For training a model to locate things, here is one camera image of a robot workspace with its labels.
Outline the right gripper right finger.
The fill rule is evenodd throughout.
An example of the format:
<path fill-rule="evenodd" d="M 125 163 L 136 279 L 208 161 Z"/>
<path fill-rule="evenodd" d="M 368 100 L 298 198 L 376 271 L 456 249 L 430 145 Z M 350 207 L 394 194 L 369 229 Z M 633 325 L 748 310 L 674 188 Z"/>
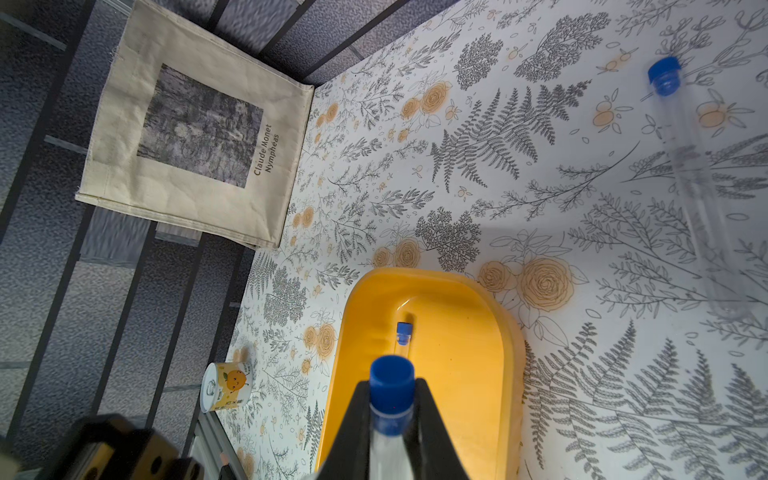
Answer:
<path fill-rule="evenodd" d="M 404 432 L 404 445 L 414 479 L 468 479 L 422 378 L 415 380 L 413 415 Z"/>

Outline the clear test tube blue cap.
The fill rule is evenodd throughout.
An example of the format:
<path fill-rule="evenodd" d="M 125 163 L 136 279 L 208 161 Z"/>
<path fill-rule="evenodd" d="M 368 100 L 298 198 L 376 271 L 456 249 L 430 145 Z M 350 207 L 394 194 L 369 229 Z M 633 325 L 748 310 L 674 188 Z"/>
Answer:
<path fill-rule="evenodd" d="M 394 354 L 406 359 L 410 358 L 410 349 L 413 335 L 413 324 L 399 322 L 396 328 Z"/>

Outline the yellow plastic tray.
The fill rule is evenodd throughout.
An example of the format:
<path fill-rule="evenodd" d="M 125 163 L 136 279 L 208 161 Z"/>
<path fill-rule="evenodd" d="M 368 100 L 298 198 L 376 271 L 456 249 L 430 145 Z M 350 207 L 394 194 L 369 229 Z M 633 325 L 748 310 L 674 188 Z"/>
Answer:
<path fill-rule="evenodd" d="M 469 477 L 517 478 L 526 363 L 517 322 L 473 280 L 408 268 L 375 269 L 349 294 L 316 465 L 329 456 L 371 363 L 394 353 L 400 322 L 413 326 L 408 358 L 426 380 Z"/>

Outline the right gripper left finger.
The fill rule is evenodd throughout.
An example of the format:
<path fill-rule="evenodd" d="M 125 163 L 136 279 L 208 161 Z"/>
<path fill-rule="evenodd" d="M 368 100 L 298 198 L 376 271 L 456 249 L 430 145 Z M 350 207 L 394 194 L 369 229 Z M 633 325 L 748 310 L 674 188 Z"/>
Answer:
<path fill-rule="evenodd" d="M 331 446 L 317 474 L 319 480 L 369 478 L 371 436 L 370 387 L 359 382 Z"/>

